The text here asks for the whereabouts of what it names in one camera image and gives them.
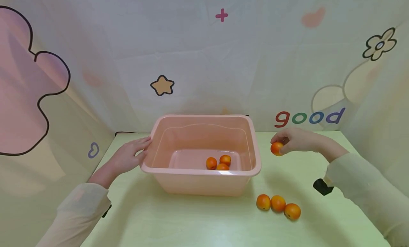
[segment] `orange on table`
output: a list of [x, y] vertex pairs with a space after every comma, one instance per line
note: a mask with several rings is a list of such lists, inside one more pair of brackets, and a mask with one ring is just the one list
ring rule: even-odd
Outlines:
[[216, 170], [219, 170], [219, 171], [228, 171], [230, 168], [226, 165], [226, 164], [224, 164], [224, 163], [220, 163], [220, 164], [218, 164], [218, 166], [216, 167]]
[[282, 212], [285, 209], [285, 200], [279, 195], [275, 195], [271, 198], [271, 208], [275, 212]]
[[231, 165], [231, 157], [229, 155], [222, 155], [219, 159], [220, 163], [224, 163], [227, 166]]
[[209, 158], [206, 160], [206, 168], [207, 168], [208, 170], [215, 170], [216, 167], [217, 167], [217, 160], [216, 160], [216, 158], [214, 158], [214, 157], [209, 157]]
[[276, 156], [282, 156], [282, 154], [280, 154], [280, 149], [282, 147], [283, 144], [281, 142], [274, 142], [271, 144], [270, 151]]
[[258, 196], [256, 205], [260, 210], [269, 210], [270, 209], [270, 197], [265, 194]]
[[287, 204], [284, 209], [284, 214], [290, 220], [298, 220], [301, 216], [301, 209], [296, 204]]

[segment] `table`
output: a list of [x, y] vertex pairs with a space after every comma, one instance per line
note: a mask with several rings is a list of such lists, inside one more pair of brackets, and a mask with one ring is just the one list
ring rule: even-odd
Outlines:
[[[356, 152], [339, 131], [320, 132]], [[324, 176], [327, 161], [313, 152], [277, 157], [270, 152], [273, 132], [258, 132], [262, 169], [239, 198], [170, 195], [152, 175], [134, 169], [118, 177], [108, 197], [112, 208], [83, 247], [387, 247], [361, 210], [341, 191], [322, 196], [312, 184]], [[102, 166], [125, 142], [148, 134], [118, 134]], [[258, 195], [281, 195], [301, 207], [301, 217], [260, 211]]]

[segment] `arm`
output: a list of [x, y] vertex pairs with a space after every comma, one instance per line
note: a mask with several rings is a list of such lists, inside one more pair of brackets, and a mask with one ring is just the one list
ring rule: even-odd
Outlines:
[[108, 188], [122, 173], [138, 166], [146, 156], [150, 137], [124, 144], [87, 183], [78, 185], [57, 208], [57, 217], [37, 247], [79, 247], [108, 211]]
[[342, 155], [328, 166], [326, 178], [360, 207], [392, 247], [409, 246], [409, 198], [368, 161]]
[[321, 153], [330, 163], [326, 183], [339, 188], [345, 198], [358, 205], [392, 247], [409, 247], [409, 198], [368, 161], [328, 137], [298, 128], [278, 132], [271, 143], [276, 141], [285, 144], [282, 154]]

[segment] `flower drawing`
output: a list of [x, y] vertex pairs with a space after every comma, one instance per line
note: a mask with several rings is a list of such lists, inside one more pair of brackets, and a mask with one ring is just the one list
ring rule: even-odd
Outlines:
[[396, 45], [396, 39], [392, 39], [395, 34], [395, 28], [390, 28], [383, 33], [382, 36], [374, 35], [366, 41], [367, 49], [362, 56], [365, 59], [370, 58], [371, 61], [376, 61], [382, 55], [392, 50]]

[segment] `black object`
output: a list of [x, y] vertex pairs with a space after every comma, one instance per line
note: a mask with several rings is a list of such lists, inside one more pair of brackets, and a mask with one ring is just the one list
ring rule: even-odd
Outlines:
[[109, 209], [111, 209], [111, 207], [112, 207], [112, 204], [109, 206], [108, 210], [102, 215], [103, 218], [105, 218], [105, 216], [107, 215], [107, 213], [108, 213]]
[[321, 195], [328, 195], [334, 189], [334, 187], [328, 187], [323, 179], [317, 179], [314, 182], [313, 187], [315, 188], [315, 190], [320, 192]]

